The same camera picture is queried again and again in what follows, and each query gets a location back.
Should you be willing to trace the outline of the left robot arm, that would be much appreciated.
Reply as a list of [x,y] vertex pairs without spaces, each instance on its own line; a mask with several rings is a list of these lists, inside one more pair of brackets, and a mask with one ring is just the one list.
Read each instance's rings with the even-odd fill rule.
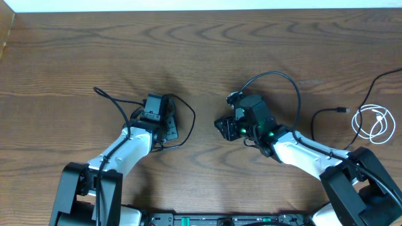
[[121,135],[85,164],[71,162],[61,174],[50,225],[144,225],[141,210],[122,205],[122,181],[157,144],[177,138],[175,104],[150,94]]

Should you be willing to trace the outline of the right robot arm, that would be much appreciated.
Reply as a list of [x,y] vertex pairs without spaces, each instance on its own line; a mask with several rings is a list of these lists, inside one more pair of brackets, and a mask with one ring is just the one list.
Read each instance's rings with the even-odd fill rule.
[[260,95],[232,93],[234,115],[214,126],[228,141],[243,138],[267,158],[321,181],[329,202],[310,215],[312,225],[391,225],[401,217],[401,190],[376,155],[330,148],[278,124]]

